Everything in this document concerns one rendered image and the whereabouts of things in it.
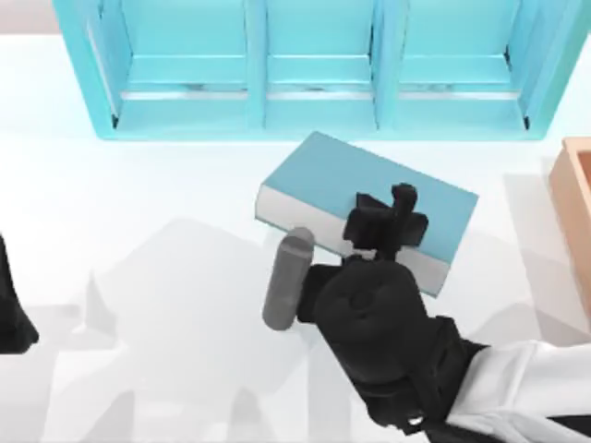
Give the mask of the pale grey rounded box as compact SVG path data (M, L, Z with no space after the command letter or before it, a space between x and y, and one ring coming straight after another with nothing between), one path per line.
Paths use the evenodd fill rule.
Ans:
M270 329L284 331L293 325L314 245L314 234L302 226L290 230L279 243L262 309L262 319Z

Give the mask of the salmon-coloured box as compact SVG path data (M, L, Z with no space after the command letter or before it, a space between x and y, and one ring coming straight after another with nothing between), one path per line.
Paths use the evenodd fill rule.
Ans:
M591 304L591 137L562 141L549 186L583 298Z

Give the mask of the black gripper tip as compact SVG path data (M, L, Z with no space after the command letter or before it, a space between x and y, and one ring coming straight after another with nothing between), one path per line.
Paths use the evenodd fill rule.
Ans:
M6 243L0 234L0 355L26 353L39 338L38 330L18 300Z

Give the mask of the light blue rack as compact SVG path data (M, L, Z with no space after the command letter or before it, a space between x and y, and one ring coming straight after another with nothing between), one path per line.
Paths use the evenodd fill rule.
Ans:
M52 0L119 140L537 140L591 0Z

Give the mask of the light blue book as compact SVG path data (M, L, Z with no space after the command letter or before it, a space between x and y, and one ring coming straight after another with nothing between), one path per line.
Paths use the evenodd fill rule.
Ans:
M302 226L317 246L340 257L373 251L355 249L344 227L356 207L356 194L370 194L392 206L392 186L416 188L414 211L428 217L418 246L405 246L397 261L415 275L420 291L441 291L473 215L478 196L431 175L315 132L308 136L260 185L255 217L288 232Z

